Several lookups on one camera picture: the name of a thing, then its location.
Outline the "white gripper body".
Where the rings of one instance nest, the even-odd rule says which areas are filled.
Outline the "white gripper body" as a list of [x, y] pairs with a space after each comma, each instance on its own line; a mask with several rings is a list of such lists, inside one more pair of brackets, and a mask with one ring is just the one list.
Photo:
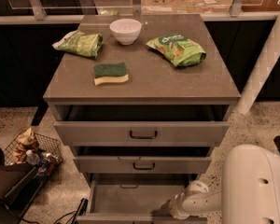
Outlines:
[[206, 212], [204, 194], [209, 188], [202, 181], [194, 180], [169, 202], [169, 212], [175, 219], [184, 220], [190, 216], [197, 216]]

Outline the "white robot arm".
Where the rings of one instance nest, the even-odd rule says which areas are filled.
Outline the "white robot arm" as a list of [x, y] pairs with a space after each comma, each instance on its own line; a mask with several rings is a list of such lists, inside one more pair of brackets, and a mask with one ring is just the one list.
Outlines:
[[280, 156], [254, 145], [234, 147], [220, 188], [194, 180], [172, 198], [169, 210], [176, 219], [219, 211], [222, 224], [280, 224]]

